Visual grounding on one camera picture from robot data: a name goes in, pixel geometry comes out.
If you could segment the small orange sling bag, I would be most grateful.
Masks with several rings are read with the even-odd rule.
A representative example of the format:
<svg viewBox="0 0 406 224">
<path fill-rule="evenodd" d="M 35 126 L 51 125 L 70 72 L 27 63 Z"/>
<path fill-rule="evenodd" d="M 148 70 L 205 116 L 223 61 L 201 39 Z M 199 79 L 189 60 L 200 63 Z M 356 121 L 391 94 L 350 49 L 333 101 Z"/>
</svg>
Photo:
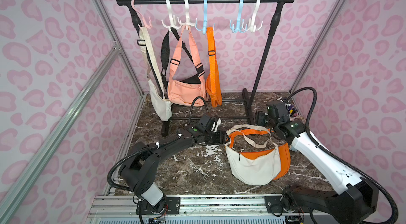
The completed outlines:
<svg viewBox="0 0 406 224">
<path fill-rule="evenodd" d="M 222 91 L 219 80 L 219 70 L 216 57 L 216 43 L 213 27 L 206 31 L 208 41 L 209 75 L 206 79 L 206 92 L 210 97 L 211 105 L 215 108 L 222 105 Z"/>
</svg>

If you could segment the pink shoulder bag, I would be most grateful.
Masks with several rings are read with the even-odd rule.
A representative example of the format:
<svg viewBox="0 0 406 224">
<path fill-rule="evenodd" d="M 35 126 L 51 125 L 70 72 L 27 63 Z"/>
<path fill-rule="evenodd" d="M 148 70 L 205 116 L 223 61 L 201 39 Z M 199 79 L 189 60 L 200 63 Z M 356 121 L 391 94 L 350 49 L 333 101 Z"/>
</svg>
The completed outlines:
<svg viewBox="0 0 406 224">
<path fill-rule="evenodd" d="M 185 26 L 181 28 L 181 34 L 177 46 L 175 48 L 174 54 L 170 60 L 170 74 L 168 82 L 168 98 L 169 100 L 178 105 L 190 106 L 196 97 L 206 97 L 206 87 L 204 79 L 204 66 L 201 62 L 199 51 L 193 38 L 192 32 L 189 31 L 189 46 L 190 53 L 193 59 L 193 64 L 197 72 L 198 79 L 200 83 L 185 83 L 178 80 L 174 80 L 178 66 L 181 63 L 181 52 L 182 52 L 182 35 L 185 30 Z"/>
</svg>

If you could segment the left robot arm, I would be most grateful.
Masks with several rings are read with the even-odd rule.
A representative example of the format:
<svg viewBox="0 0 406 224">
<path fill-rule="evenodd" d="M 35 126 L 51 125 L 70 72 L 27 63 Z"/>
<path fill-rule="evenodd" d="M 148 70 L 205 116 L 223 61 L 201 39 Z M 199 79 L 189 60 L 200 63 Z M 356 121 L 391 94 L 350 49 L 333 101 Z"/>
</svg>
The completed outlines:
<svg viewBox="0 0 406 224">
<path fill-rule="evenodd" d="M 196 145 L 224 145 L 230 141 L 226 132 L 218 128 L 221 119 L 216 116 L 206 113 L 198 122 L 191 122 L 192 110 L 199 100 L 203 101 L 208 110 L 206 100 L 201 96 L 196 97 L 190 106 L 188 122 L 184 128 L 154 144 L 135 144 L 131 153 L 109 170 L 106 178 L 109 186 L 133 192 L 139 199 L 137 205 L 145 202 L 154 214 L 167 211 L 167 197 L 154 182 L 160 162 Z"/>
</svg>

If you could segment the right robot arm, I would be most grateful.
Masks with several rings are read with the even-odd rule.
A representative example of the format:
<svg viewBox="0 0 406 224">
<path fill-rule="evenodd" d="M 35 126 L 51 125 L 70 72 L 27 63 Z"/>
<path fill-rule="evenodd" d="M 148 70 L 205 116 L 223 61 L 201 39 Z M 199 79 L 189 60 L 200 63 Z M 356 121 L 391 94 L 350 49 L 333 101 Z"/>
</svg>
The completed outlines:
<svg viewBox="0 0 406 224">
<path fill-rule="evenodd" d="M 310 90 L 313 100 L 305 123 L 290 120 L 288 102 L 296 94 Z M 285 100 L 267 105 L 266 112 L 256 112 L 255 123 L 266 126 L 304 155 L 328 180 L 332 191 L 314 190 L 300 185 L 287 187 L 282 192 L 280 203 L 269 205 L 269 212 L 278 207 L 281 211 L 309 210 L 314 220 L 314 210 L 331 215 L 340 224 L 365 224 L 367 217 L 375 213 L 379 194 L 383 194 L 391 207 L 391 215 L 386 224 L 394 224 L 399 217 L 399 209 L 391 194 L 374 178 L 329 151 L 310 131 L 311 115 L 317 103 L 317 91 L 313 87 L 303 87 L 293 92 Z"/>
</svg>

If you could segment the black sling bag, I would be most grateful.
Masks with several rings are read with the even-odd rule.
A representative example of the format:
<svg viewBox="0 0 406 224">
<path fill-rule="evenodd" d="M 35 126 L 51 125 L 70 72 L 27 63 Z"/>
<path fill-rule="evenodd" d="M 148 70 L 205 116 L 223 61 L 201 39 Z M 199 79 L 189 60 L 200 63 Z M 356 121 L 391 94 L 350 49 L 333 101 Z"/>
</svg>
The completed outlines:
<svg viewBox="0 0 406 224">
<path fill-rule="evenodd" d="M 170 28 L 170 31 L 179 41 L 180 36 L 178 34 L 178 31 L 173 27 Z M 168 31 L 162 41 L 161 56 L 160 56 L 161 64 L 162 64 L 162 70 L 161 70 L 160 74 L 161 74 L 162 82 L 163 82 L 163 85 L 164 85 L 166 91 L 168 90 L 168 81 L 166 79 L 166 75 L 167 75 L 167 69 L 168 69 L 169 59 L 170 59 L 170 39 L 169 39 L 169 37 L 170 37 L 170 32 Z M 191 60 L 191 62 L 193 62 L 192 55 L 191 55 L 190 51 L 188 50 L 188 48 L 186 47 L 186 44 L 184 42 L 182 42 L 182 48 L 186 52 L 186 54 L 189 57 L 189 59 Z M 192 77 L 189 77 L 185 80 L 182 80 L 181 82 L 191 83 L 191 84 L 201 83 L 197 74 Z"/>
</svg>

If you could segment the white plastic hook right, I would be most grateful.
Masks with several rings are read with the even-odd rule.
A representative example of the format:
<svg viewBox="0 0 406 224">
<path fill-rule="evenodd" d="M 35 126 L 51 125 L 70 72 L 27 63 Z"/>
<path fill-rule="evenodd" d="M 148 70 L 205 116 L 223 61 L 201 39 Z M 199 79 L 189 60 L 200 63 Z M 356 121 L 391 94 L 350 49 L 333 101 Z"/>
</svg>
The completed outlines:
<svg viewBox="0 0 406 224">
<path fill-rule="evenodd" d="M 254 8 L 252 17 L 251 17 L 251 18 L 249 19 L 249 21 L 248 21 L 248 28 L 247 28 L 247 29 L 248 29 L 251 33 L 255 33 L 256 31 L 259 31 L 259 30 L 262 28 L 262 26 L 263 26 L 263 21 L 261 21 L 261 23 L 260 23 L 259 26 L 257 26 L 257 25 L 255 24 L 256 16 L 257 16 L 257 13 L 258 13 L 258 11 L 259 11 L 260 5 L 261 5 L 261 0 L 256 0 L 256 4 L 255 4 L 255 8 Z"/>
</svg>

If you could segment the white plastic hook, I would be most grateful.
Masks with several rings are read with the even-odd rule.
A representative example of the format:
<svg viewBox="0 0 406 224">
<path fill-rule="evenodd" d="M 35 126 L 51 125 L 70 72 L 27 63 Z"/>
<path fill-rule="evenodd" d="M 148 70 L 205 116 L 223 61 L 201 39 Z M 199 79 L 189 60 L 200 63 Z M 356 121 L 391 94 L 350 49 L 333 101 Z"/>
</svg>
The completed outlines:
<svg viewBox="0 0 406 224">
<path fill-rule="evenodd" d="M 171 30 L 172 28 L 177 29 L 177 30 L 182 28 L 181 24 L 176 25 L 176 17 L 173 14 L 170 0 L 165 0 L 165 2 L 166 2 L 167 12 L 168 12 L 169 25 L 166 25 L 164 23 L 164 20 L 161 20 L 162 25 L 165 28 L 167 28 L 168 30 Z"/>
<path fill-rule="evenodd" d="M 181 26 L 185 26 L 185 28 L 186 28 L 187 30 L 190 30 L 192 27 L 196 26 L 196 24 L 195 24 L 195 23 L 192 23 L 192 22 L 190 21 L 190 12 L 189 12 L 190 6 L 189 6 L 189 0 L 184 0 L 184 5 L 185 5 L 185 21 L 182 22 L 182 20 L 179 19 L 179 18 L 177 18 L 177 20 L 178 20 L 178 23 L 179 23 Z"/>
<path fill-rule="evenodd" d="M 257 13 L 258 13 L 258 11 L 259 11 L 260 5 L 261 5 L 261 0 L 256 0 L 256 4 L 255 4 L 255 8 L 254 8 L 252 17 L 251 17 L 251 18 L 249 19 L 249 21 L 248 21 L 248 28 L 247 28 L 247 29 L 248 29 L 251 33 L 255 33 L 256 31 L 259 31 L 259 30 L 262 28 L 262 26 L 263 26 L 263 21 L 261 21 L 261 23 L 260 23 L 259 26 L 257 26 L 257 25 L 255 24 L 256 16 L 257 16 Z"/>
</svg>

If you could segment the light blue hook right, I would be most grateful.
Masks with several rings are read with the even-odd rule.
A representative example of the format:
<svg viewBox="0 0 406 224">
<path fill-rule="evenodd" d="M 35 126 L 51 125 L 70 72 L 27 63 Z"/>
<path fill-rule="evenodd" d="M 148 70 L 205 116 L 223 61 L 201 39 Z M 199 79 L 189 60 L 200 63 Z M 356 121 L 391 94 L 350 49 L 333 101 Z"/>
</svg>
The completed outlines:
<svg viewBox="0 0 406 224">
<path fill-rule="evenodd" d="M 245 24 L 244 19 L 242 18 L 244 7 L 244 0 L 239 0 L 239 10 L 237 14 L 237 19 L 234 22 L 230 20 L 229 27 L 232 33 L 245 33 L 247 31 L 247 24 Z"/>
</svg>

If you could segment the light blue hook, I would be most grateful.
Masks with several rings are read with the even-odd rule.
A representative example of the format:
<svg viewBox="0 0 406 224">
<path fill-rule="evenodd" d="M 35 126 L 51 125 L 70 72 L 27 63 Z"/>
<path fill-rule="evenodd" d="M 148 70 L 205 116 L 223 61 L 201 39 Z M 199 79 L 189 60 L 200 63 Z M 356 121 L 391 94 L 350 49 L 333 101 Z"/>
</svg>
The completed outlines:
<svg viewBox="0 0 406 224">
<path fill-rule="evenodd" d="M 203 1 L 203 12 L 204 12 L 203 26 L 202 26 L 202 28 L 198 27 L 198 19 L 196 18 L 195 29 L 197 31 L 201 32 L 203 35 L 205 35 L 207 33 L 207 29 L 208 29 L 208 0 Z"/>
<path fill-rule="evenodd" d="M 245 33 L 247 31 L 247 24 L 245 24 L 244 19 L 242 18 L 244 7 L 244 0 L 239 0 L 239 10 L 237 14 L 237 19 L 234 22 L 230 20 L 229 27 L 232 33 Z"/>
</svg>

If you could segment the light blue hook left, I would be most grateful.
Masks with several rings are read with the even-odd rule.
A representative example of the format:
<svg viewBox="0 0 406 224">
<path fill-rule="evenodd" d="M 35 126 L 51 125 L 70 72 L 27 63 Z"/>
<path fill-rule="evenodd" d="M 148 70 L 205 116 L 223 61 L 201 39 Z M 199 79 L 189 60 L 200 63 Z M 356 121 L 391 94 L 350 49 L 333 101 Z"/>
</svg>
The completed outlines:
<svg viewBox="0 0 406 224">
<path fill-rule="evenodd" d="M 204 12 L 203 26 L 202 26 L 202 28 L 198 27 L 198 19 L 196 18 L 195 29 L 197 31 L 201 32 L 203 35 L 205 35 L 207 33 L 207 29 L 208 29 L 208 0 L 203 1 L 203 12 Z"/>
</svg>

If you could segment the pink plastic hook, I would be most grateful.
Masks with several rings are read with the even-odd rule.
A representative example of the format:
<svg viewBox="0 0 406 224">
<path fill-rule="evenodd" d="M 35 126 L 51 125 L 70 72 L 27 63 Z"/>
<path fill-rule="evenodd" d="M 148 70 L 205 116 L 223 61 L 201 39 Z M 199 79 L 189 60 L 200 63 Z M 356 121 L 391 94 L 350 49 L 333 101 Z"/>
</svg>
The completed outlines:
<svg viewBox="0 0 406 224">
<path fill-rule="evenodd" d="M 147 22 L 147 20 L 145 19 L 144 15 L 135 7 L 135 1 L 136 0 L 131 0 L 131 8 L 133 9 L 133 11 L 137 14 L 138 18 L 139 18 L 139 23 L 136 23 L 136 25 L 138 25 L 139 27 L 146 27 L 147 29 L 151 29 L 152 28 L 152 22 L 151 22 L 151 18 L 149 18 L 149 23 Z"/>
</svg>

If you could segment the pink pen cup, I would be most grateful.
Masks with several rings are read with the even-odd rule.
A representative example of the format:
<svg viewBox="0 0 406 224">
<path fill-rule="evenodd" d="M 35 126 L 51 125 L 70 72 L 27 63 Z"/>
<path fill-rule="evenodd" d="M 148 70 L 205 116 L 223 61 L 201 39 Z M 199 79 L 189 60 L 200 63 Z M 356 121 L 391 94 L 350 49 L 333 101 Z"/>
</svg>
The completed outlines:
<svg viewBox="0 0 406 224">
<path fill-rule="evenodd" d="M 290 117 L 294 118 L 294 117 L 298 116 L 298 110 L 294 104 L 286 103 L 285 105 L 287 107 L 287 111 L 288 111 Z"/>
</svg>

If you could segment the black garment rack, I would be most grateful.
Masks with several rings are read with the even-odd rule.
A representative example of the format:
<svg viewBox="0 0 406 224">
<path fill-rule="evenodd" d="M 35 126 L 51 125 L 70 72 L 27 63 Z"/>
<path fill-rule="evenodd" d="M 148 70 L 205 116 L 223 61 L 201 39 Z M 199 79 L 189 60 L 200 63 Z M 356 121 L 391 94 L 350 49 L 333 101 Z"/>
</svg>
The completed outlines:
<svg viewBox="0 0 406 224">
<path fill-rule="evenodd" d="M 117 5 L 119 6 L 126 6 L 129 9 L 131 14 L 131 19 L 133 26 L 135 27 L 136 31 L 140 31 L 140 27 L 142 26 L 142 22 L 140 20 L 139 14 L 133 8 L 135 5 L 164 5 L 166 4 L 166 0 L 115 0 Z M 262 3 L 276 3 L 276 9 L 274 15 L 272 17 L 270 23 L 269 33 L 266 39 L 266 44 L 264 47 L 263 55 L 261 57 L 261 62 L 256 74 L 255 82 L 252 91 L 249 93 L 247 89 L 242 90 L 242 98 L 240 99 L 223 99 L 224 102 L 242 102 L 245 107 L 246 115 L 244 116 L 234 116 L 234 117 L 222 117 L 221 119 L 225 120 L 246 120 L 249 124 L 255 124 L 255 118 L 252 111 L 252 105 L 254 102 L 255 94 L 258 89 L 258 85 L 263 73 L 263 69 L 267 60 L 267 56 L 269 54 L 269 50 L 275 36 L 276 30 L 279 26 L 283 6 L 287 3 L 294 3 L 295 0 L 168 0 L 171 4 L 244 4 L 244 3 L 254 3 L 254 2 L 262 2 Z"/>
</svg>

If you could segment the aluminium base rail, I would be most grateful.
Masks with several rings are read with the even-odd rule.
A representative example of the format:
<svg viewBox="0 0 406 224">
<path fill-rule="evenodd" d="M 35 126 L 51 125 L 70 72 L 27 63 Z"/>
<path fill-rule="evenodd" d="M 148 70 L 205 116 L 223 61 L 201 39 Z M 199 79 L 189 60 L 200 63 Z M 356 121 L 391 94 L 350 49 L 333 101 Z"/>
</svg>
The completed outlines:
<svg viewBox="0 0 406 224">
<path fill-rule="evenodd" d="M 301 208 L 284 211 L 280 194 L 174 195 L 158 224 L 334 224 L 323 212 Z M 97 196 L 87 224 L 138 224 L 135 196 Z"/>
</svg>

